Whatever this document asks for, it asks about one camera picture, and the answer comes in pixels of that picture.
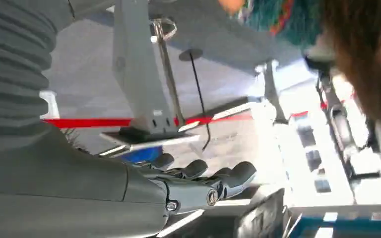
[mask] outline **black cable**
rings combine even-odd
[[[198,88],[199,100],[201,102],[201,107],[202,107],[202,114],[206,118],[207,116],[206,116],[206,112],[205,112],[205,105],[204,105],[203,99],[202,99],[201,87],[199,86],[198,74],[196,73],[196,67],[195,67],[195,62],[193,61],[192,52],[189,52],[189,56],[190,56],[190,61],[192,62],[192,69],[193,69],[193,75],[195,76],[196,87]],[[206,147],[208,146],[208,144],[211,141],[211,131],[209,130],[209,121],[207,121],[207,123],[206,123],[206,132],[208,134],[208,139],[207,139],[204,147],[202,148],[202,151],[204,151],[206,149]]]

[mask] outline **teal fabric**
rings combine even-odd
[[[278,19],[283,2],[254,0],[250,14],[239,20],[256,31],[269,31]],[[304,49],[314,45],[321,32],[320,0],[294,0],[291,16],[276,37]]]

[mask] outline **red stripe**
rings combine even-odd
[[[322,109],[327,108],[327,103],[323,103],[320,106]],[[308,111],[291,114],[290,117],[300,117],[304,116]],[[212,120],[210,118],[190,118],[186,120],[186,124],[190,124],[196,121],[200,121],[201,124],[206,124],[208,122],[218,122],[226,120],[252,120],[250,115],[234,115],[227,118],[221,118]],[[53,124],[59,128],[84,128],[84,127],[115,127],[115,126],[129,126],[132,118],[88,118],[88,119],[45,119],[44,121]]]

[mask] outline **brown hair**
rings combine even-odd
[[[323,12],[338,68],[354,86],[364,112],[381,121],[381,0],[323,0]]]

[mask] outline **screw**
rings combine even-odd
[[[166,205],[166,209],[167,211],[169,212],[173,212],[177,209],[177,203],[176,202],[168,202],[167,205]]]

